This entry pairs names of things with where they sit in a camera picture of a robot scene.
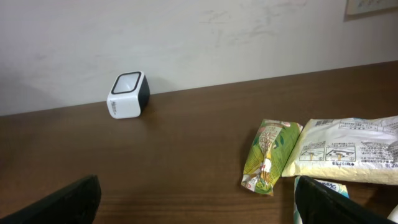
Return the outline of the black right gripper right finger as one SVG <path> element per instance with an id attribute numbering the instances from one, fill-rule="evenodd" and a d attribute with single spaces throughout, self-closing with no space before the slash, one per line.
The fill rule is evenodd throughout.
<path id="1" fill-rule="evenodd" d="M 313 178 L 302 176 L 302 180 L 308 179 L 310 182 Z M 392 221 L 384 218 L 374 212 L 371 212 L 350 198 L 346 198 L 338 193 L 329 191 L 326 187 L 320 185 L 322 193 L 325 193 L 325 199 L 322 205 L 316 208 L 309 208 L 306 212 L 308 220 L 306 220 L 304 212 L 300 212 L 303 223 L 313 224 L 388 224 Z"/>

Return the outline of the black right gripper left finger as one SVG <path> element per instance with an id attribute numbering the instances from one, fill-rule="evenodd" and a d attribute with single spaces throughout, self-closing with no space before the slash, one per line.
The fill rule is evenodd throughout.
<path id="1" fill-rule="evenodd" d="M 88 175 L 15 213 L 1 218 L 1 223 L 92 224 L 100 200 L 101 187 L 98 176 Z"/>

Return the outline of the teal tissue pack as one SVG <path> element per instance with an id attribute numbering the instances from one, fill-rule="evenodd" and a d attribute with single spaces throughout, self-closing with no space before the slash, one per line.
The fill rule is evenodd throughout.
<path id="1" fill-rule="evenodd" d="M 316 208 L 322 205 L 325 199 L 325 193 L 322 193 L 320 185 L 326 187 L 329 191 L 338 193 L 346 198 L 349 198 L 348 189 L 345 185 L 336 182 L 330 182 L 320 179 L 302 180 L 302 176 L 297 176 L 294 181 L 294 220 L 293 224 L 303 224 L 300 212 L 304 212 L 306 220 L 308 215 L 306 212 L 309 208 Z"/>

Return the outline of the pale yellow snack bag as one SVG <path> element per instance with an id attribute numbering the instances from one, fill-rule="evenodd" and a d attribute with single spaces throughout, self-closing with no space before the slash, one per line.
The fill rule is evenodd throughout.
<path id="1" fill-rule="evenodd" d="M 282 176 L 397 185 L 397 117 L 311 119 Z"/>

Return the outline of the green tea pouch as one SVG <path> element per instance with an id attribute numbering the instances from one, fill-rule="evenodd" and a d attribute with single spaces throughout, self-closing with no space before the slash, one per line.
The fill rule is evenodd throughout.
<path id="1" fill-rule="evenodd" d="M 302 129 L 296 122 L 263 119 L 251 144 L 241 185 L 257 194 L 273 196 L 275 183 Z"/>

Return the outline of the white tube gold cap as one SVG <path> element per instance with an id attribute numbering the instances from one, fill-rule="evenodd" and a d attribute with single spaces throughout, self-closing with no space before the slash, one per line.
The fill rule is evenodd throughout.
<path id="1" fill-rule="evenodd" d="M 398 205 L 388 215 L 387 219 L 394 223 L 398 223 Z"/>

